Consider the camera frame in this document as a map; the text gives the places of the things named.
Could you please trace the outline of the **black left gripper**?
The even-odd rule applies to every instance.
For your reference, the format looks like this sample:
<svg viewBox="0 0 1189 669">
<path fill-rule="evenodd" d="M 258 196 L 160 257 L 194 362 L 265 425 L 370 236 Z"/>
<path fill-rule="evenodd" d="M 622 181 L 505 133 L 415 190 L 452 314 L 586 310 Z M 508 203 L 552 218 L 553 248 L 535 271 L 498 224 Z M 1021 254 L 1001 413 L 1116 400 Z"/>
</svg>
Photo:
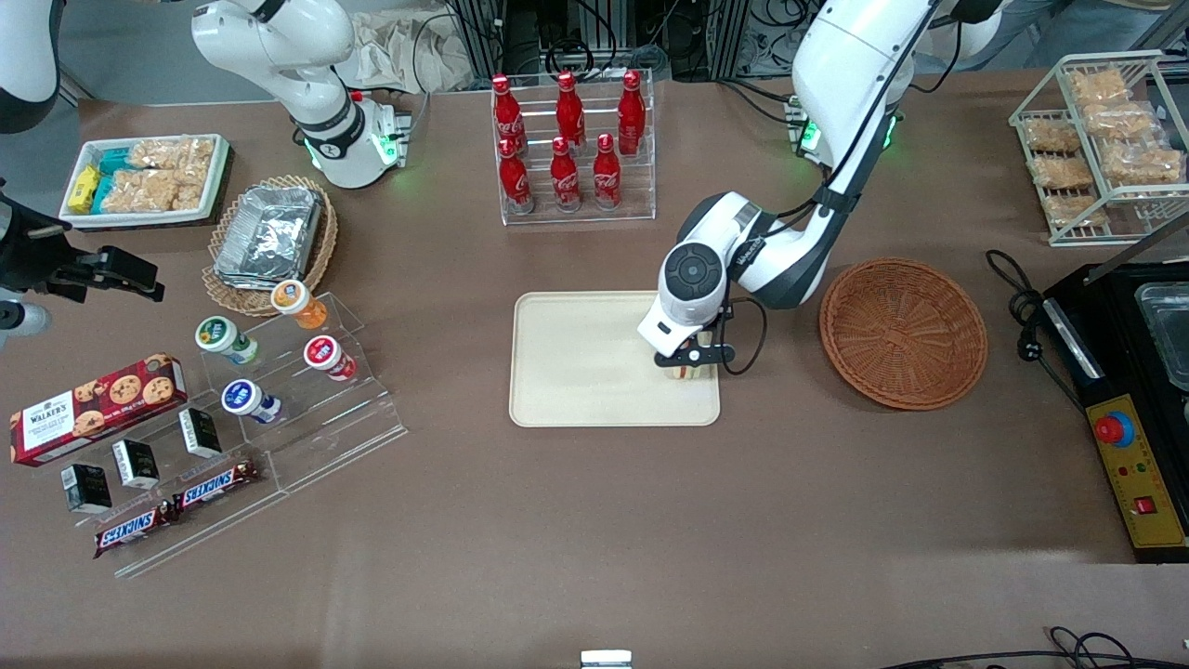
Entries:
<svg viewBox="0 0 1189 669">
<path fill-rule="evenodd" d="M 697 346 L 725 346 L 726 343 L 726 323 L 734 318 L 734 307 L 731 302 L 723 302 L 716 313 L 716 317 L 712 318 L 710 323 L 702 327 L 702 332 L 696 334 Z M 659 367 L 659 373 L 666 378 L 671 377 L 669 367 Z M 718 380 L 723 375 L 722 364 L 716 362 L 712 370 L 709 371 L 710 377 Z"/>
</svg>

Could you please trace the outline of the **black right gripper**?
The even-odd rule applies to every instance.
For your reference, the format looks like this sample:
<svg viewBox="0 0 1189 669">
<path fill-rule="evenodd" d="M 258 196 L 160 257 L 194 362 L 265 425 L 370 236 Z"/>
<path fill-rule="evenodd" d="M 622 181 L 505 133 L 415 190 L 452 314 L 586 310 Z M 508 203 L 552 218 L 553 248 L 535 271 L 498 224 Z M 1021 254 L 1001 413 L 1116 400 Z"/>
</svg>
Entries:
<svg viewBox="0 0 1189 669">
<path fill-rule="evenodd" d="M 1 285 L 6 291 L 52 294 L 71 301 L 86 301 L 93 291 L 164 299 L 165 288 L 156 280 L 156 264 L 105 245 L 92 255 L 94 274 L 84 276 L 84 267 L 78 261 L 88 253 L 67 240 L 67 225 L 7 195 L 1 195 L 1 202 L 7 221 L 1 242 Z"/>
</svg>

